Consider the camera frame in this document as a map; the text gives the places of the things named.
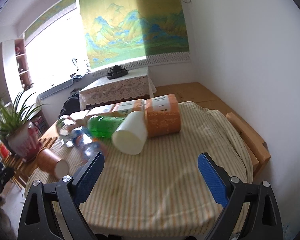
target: wooden bed frame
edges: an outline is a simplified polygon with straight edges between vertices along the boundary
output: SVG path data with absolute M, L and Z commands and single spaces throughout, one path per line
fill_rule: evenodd
M 256 177 L 271 158 L 266 142 L 246 121 L 234 113 L 228 113 L 226 117 L 243 139 L 252 161 L 253 177 Z

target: brown paper cup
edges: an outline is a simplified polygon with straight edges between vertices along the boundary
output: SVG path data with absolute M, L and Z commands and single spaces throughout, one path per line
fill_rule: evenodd
M 69 166 L 66 160 L 61 159 L 49 148 L 42 148 L 39 151 L 37 164 L 40 170 L 55 176 L 57 179 L 61 179 L 69 173 Z

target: striped bedsheet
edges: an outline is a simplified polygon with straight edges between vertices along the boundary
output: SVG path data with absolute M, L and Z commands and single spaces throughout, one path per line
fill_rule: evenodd
M 148 139 L 139 155 L 125 155 L 105 141 L 109 157 L 95 187 L 80 210 L 94 232 L 122 236 L 205 235 L 222 207 L 215 203 L 197 168 L 197 158 L 208 152 L 230 176 L 252 182 L 253 170 L 243 141 L 216 110 L 193 102 L 179 103 L 180 133 Z M 58 139 L 52 151 L 65 158 L 74 174 L 79 153 Z M 56 179 L 37 169 L 28 181 Z M 55 204 L 57 216 L 60 209 Z M 244 205 L 235 232 L 243 225 Z

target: mountain painting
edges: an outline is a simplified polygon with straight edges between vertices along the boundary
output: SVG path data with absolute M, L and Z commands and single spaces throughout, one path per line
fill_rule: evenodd
M 91 68 L 189 51 L 180 0 L 80 0 Z

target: green plastic bottle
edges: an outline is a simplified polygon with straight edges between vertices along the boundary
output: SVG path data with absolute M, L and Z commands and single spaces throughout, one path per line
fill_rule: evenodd
M 87 128 L 93 137 L 111 138 L 124 119 L 125 117 L 95 115 L 88 120 Z

